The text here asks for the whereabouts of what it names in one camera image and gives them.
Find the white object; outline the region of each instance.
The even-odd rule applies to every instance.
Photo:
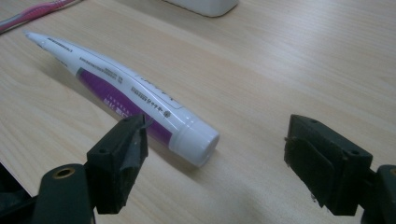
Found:
[[[238,0],[164,0],[208,17],[219,17],[233,9]]]
[[[202,166],[219,133],[163,91],[106,56],[55,37],[25,32],[55,56],[107,106],[122,117],[145,114],[153,119],[148,134],[196,166]]]

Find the toothpaste tube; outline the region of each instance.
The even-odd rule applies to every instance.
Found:
[[[66,40],[25,32],[122,118],[144,114],[152,119],[150,136],[177,155],[202,166],[219,133],[156,86],[124,65]]]

